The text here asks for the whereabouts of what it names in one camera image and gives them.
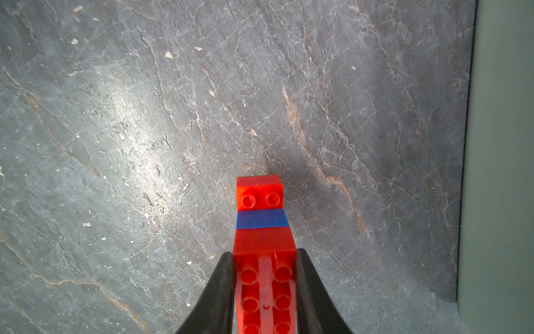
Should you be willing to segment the blue 2x2 lego brick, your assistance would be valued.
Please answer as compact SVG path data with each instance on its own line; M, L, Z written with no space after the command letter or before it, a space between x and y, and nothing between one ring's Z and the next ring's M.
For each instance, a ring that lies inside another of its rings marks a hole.
M283 209L249 210L237 213L237 230L283 227L289 227L289 222Z

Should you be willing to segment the red 2x4 lego brick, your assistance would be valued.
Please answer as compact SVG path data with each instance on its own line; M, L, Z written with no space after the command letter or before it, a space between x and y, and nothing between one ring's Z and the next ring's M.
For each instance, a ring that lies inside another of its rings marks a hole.
M296 245L291 229L239 229L232 255L238 332L295 333Z
M236 178L238 212L274 210L284 207L284 187L278 175Z

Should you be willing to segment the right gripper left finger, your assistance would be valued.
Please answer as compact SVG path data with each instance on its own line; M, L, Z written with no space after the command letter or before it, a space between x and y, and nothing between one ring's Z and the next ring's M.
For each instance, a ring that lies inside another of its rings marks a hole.
M225 252L176 333L232 333L234 291L234 261L232 253Z

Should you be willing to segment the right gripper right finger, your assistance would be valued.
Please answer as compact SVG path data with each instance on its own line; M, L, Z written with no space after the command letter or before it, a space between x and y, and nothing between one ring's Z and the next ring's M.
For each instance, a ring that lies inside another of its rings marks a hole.
M305 249L297 249L296 300L299 333L352 333Z

